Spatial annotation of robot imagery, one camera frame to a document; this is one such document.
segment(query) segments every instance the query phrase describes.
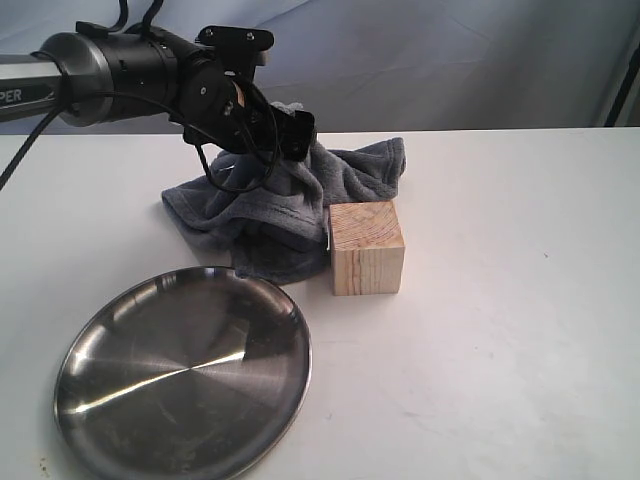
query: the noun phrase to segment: wood grain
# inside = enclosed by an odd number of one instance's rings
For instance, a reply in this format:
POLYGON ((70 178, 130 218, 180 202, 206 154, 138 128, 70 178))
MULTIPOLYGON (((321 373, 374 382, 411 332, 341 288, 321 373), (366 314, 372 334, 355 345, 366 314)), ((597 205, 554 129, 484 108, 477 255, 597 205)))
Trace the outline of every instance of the wood grain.
POLYGON ((335 295, 397 293, 405 244, 392 202, 329 208, 335 295))

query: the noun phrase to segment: wooden block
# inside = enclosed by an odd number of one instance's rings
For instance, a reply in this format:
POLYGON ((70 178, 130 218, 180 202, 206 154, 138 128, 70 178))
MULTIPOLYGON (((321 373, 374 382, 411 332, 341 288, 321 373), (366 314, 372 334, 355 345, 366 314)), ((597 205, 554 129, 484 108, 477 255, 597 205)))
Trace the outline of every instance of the wooden block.
POLYGON ((329 207, 334 295, 398 293, 404 239, 392 202, 329 207))

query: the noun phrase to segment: gray towel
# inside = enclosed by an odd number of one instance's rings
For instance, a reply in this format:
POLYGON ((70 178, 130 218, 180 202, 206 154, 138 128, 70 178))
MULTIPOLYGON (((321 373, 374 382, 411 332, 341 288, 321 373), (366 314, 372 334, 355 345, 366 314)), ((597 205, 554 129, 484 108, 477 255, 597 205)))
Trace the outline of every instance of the gray towel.
MULTIPOLYGON (((248 155, 222 152, 211 168, 248 155)), ((303 162, 281 161, 266 185, 229 194, 202 176, 162 192, 167 212, 192 245, 229 249, 241 274, 278 284, 309 278, 329 265, 325 207, 394 198, 404 172, 401 138, 356 151, 313 145, 303 162)))

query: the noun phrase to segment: white tabletop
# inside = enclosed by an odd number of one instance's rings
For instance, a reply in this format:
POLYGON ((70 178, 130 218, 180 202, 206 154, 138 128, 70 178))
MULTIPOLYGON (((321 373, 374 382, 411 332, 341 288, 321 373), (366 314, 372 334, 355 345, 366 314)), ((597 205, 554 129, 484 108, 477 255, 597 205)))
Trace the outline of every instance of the white tabletop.
MULTIPOLYGON (((401 291, 286 288, 311 387, 246 478, 639 478, 640 130, 400 135, 401 291)), ((89 478, 54 428, 55 375, 118 293, 217 261, 159 204, 199 169, 179 136, 44 137, 0 192, 2 478, 89 478)))

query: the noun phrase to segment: metal plate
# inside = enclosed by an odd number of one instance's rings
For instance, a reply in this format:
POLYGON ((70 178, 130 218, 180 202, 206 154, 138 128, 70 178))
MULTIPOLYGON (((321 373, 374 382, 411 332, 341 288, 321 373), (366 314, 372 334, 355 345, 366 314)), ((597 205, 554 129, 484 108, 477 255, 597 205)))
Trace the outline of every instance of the metal plate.
POLYGON ((230 478, 284 434, 310 372, 304 318, 282 290, 190 268, 98 312, 64 360, 54 413, 100 477, 230 478))

